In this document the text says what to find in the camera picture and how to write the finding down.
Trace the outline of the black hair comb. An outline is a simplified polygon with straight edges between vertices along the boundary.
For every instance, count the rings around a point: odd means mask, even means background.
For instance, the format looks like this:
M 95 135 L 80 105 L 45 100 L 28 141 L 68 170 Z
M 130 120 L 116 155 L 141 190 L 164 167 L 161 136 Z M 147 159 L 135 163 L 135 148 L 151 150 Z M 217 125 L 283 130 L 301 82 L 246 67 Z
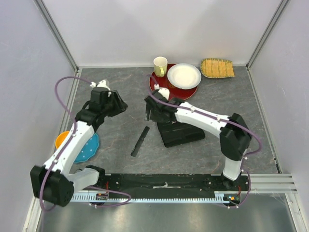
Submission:
M 145 126 L 144 130 L 142 131 L 139 139 L 137 140 L 137 142 L 136 142 L 136 144 L 135 144 L 135 146 L 134 146 L 134 148 L 133 148 L 133 150 L 132 150 L 132 152 L 130 154 L 132 157 L 136 157 L 137 156 L 137 154 L 138 154 L 138 152 L 139 152 L 139 150 L 140 150 L 140 148 L 141 148 L 141 146 L 142 146 L 142 144 L 144 142 L 144 139 L 147 136 L 149 130 L 150 130 L 150 127 Z

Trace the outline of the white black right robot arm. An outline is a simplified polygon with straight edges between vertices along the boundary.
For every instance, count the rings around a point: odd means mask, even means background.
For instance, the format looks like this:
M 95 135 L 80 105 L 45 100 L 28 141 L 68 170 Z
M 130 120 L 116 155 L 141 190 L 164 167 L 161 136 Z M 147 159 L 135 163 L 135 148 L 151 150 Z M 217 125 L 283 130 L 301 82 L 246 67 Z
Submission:
M 211 113 L 178 98 L 168 101 L 168 95 L 168 89 L 161 88 L 144 99 L 146 120 L 185 123 L 217 137 L 221 152 L 225 156 L 221 184 L 224 189 L 233 190 L 239 184 L 243 157 L 252 140 L 243 118 L 236 113 L 231 116 Z

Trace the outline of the black zip tool case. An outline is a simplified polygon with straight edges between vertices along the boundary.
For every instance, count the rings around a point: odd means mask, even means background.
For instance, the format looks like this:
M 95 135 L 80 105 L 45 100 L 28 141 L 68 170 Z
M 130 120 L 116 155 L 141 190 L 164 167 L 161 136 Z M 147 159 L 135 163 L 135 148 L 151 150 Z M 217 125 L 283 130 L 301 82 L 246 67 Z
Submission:
M 205 139 L 203 129 L 177 121 L 157 122 L 157 128 L 166 148 L 183 145 Z

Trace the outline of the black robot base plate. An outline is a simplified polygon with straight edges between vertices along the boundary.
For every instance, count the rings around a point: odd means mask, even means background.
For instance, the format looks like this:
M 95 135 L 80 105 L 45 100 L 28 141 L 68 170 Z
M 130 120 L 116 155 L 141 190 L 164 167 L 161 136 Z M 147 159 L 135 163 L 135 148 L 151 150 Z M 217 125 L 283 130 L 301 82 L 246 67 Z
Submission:
M 241 175 L 230 181 L 211 174 L 106 174 L 95 185 L 100 189 L 128 193 L 134 197 L 211 197 L 216 191 L 247 191 L 249 180 Z

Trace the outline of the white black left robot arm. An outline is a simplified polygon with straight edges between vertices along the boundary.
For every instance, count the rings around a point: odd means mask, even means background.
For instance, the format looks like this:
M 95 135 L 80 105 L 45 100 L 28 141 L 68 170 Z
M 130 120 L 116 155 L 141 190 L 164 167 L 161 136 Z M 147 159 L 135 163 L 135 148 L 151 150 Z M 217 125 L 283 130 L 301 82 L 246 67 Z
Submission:
M 34 166 L 30 178 L 34 196 L 53 205 L 66 206 L 73 195 L 88 186 L 101 190 L 106 185 L 105 170 L 88 165 L 70 174 L 70 169 L 84 145 L 96 133 L 106 117 L 113 117 L 127 109 L 119 93 L 106 87 L 95 87 L 90 100 L 77 113 L 72 128 L 61 146 L 43 166 Z

